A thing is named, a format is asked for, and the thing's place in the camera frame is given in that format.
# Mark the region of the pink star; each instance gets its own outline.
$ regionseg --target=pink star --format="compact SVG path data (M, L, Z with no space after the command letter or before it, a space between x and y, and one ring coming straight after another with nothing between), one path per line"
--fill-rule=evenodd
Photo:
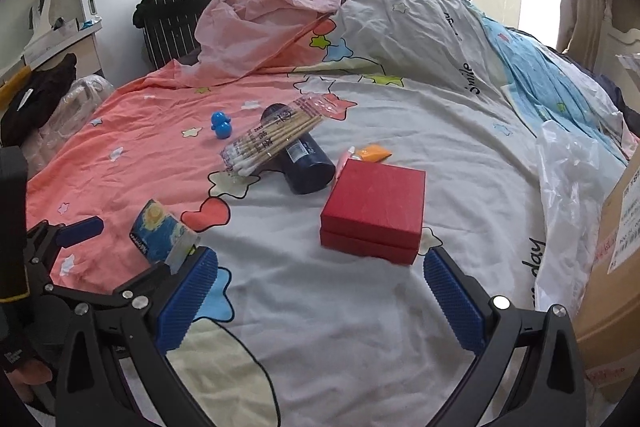
M335 104L338 108L338 113L328 115L334 120L345 120L347 118L347 110L358 105L356 102L351 102L351 100L342 100L332 93L325 95L324 98Z

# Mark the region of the human hand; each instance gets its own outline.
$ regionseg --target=human hand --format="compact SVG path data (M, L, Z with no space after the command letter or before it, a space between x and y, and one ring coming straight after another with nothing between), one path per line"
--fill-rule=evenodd
M29 386L47 383L53 378L53 375L51 370L42 362L31 359L27 360L15 371L8 373L7 378L22 401L29 403L33 401L33 391Z

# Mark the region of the plastic bag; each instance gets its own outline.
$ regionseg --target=plastic bag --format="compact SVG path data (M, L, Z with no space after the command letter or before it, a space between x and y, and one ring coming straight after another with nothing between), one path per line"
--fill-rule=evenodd
M602 205L625 166L596 140L551 120L536 149L546 226L536 309L560 303L573 319L593 266Z
M226 167L240 176L249 176L296 139L315 128L323 118L340 114L324 96L303 95L288 106L262 118L260 123L222 150Z
M47 166L113 91L113 86L99 75L88 75L71 84L47 123L22 144L22 153L29 164L29 178Z

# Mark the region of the blue snowman figurine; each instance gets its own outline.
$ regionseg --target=blue snowman figurine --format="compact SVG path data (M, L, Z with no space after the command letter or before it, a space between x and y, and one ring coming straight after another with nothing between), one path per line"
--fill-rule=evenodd
M233 128L231 128L231 119L223 112L215 112L211 115L211 129L216 132L216 136L220 140L229 138L233 131Z

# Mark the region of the red box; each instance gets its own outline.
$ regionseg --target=red box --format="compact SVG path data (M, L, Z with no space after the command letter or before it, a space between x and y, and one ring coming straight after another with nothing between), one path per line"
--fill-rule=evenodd
M320 214L320 244L412 264L420 247L426 173L347 160Z

